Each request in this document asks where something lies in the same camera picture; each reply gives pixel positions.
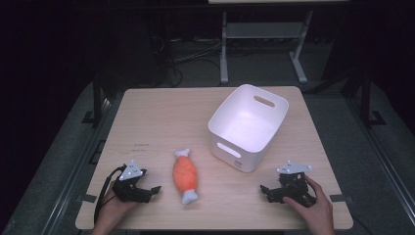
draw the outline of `dark background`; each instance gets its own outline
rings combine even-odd
[[[164,25],[155,21],[147,28],[148,16],[109,18],[102,11],[74,7],[85,2],[90,3],[0,3],[0,229],[9,220],[76,98],[94,75],[105,78],[103,87],[108,95],[118,89],[160,82],[160,61],[146,50],[152,43],[143,32],[160,33]],[[309,37],[330,39],[333,35],[324,34],[322,27],[333,28],[334,23],[319,19],[318,13],[324,12],[317,12]],[[205,24],[206,16],[187,13],[174,19],[169,25],[174,28],[172,35],[192,39],[195,33],[203,34],[195,31],[195,25]],[[323,78],[360,67],[387,93],[415,133],[414,20],[412,1],[352,1]],[[220,21],[210,23],[214,25],[207,28],[217,28]],[[205,33],[217,36],[220,31]],[[139,53],[132,53],[129,48],[136,40],[141,42],[135,50]],[[131,82],[128,74],[145,78]]]

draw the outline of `white plastic bin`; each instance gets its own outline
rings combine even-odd
[[[286,99],[271,92],[238,87],[208,122],[211,152],[240,171],[254,171],[288,108]]]

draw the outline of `wooden table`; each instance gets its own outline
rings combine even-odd
[[[138,187],[161,186],[149,204],[133,211],[120,229],[290,230],[306,228],[289,206],[267,202],[259,189],[279,188],[276,168],[287,160],[312,165],[308,175],[326,195],[342,194],[311,116],[296,87],[262,87],[286,98],[290,108],[258,168],[243,173],[209,150],[208,121],[235,88],[133,89],[125,92],[87,194],[98,196],[106,177],[134,160],[147,174]],[[199,175],[199,200],[181,204],[172,180],[174,151],[190,148]],[[336,229],[352,226],[345,202],[333,203]],[[93,227],[95,204],[83,202],[76,219]]]

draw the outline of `white bracket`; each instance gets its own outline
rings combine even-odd
[[[138,166],[137,163],[134,162],[134,160],[131,160],[131,163],[127,166],[122,175],[119,177],[119,180],[123,181],[141,175],[143,175],[143,171],[141,171],[141,168]]]
[[[281,168],[277,168],[278,173],[293,174],[299,172],[306,172],[312,170],[311,165],[297,164],[291,161],[287,161]]]

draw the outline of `plush toy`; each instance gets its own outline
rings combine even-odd
[[[198,174],[189,159],[189,152],[189,149],[184,149],[174,153],[177,159],[173,167],[173,181],[182,194],[182,204],[190,204],[199,197],[195,191],[198,184]]]

